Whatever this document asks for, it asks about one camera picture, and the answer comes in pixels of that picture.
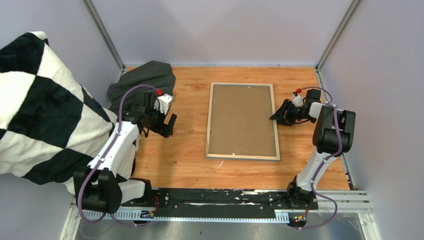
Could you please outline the wooden photo frame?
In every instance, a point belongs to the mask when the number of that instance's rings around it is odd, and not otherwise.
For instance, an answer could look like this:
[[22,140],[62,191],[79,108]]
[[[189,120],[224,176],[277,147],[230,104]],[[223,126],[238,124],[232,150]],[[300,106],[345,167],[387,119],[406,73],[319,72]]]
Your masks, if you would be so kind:
[[275,111],[271,83],[212,82],[205,157],[279,162]]

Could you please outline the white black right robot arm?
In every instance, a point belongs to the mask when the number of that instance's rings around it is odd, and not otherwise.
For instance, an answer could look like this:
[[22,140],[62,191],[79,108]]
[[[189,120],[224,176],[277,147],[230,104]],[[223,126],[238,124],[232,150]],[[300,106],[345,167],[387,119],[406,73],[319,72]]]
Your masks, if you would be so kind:
[[357,114],[342,110],[330,99],[321,101],[324,89],[305,87],[293,92],[293,99],[285,99],[270,120],[283,126],[306,122],[315,124],[312,135],[313,151],[304,169],[288,184],[286,193],[275,202],[283,201],[289,208],[308,207],[316,198],[317,185],[336,158],[351,150],[354,141]]

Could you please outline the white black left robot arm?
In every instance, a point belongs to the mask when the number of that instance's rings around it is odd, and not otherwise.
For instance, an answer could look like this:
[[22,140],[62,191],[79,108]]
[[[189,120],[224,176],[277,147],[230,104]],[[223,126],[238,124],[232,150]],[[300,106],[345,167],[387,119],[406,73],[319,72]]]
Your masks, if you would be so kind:
[[129,201],[142,207],[152,203],[150,181],[125,177],[119,170],[125,163],[129,164],[131,171],[135,168],[135,158],[129,154],[141,136],[148,137],[149,132],[154,132],[168,138],[173,134],[177,115],[172,114],[165,123],[173,101],[173,96],[157,90],[155,93],[139,93],[127,110],[120,105],[118,123],[105,146],[87,166],[78,167],[73,173],[80,211],[114,214],[121,204]]

